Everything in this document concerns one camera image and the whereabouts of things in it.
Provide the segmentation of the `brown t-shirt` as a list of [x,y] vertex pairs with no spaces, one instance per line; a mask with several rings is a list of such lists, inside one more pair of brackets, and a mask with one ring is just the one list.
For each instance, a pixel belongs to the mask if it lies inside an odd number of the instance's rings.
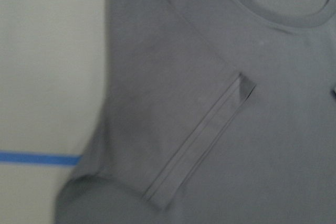
[[106,99],[55,223],[335,223],[335,0],[106,7]]

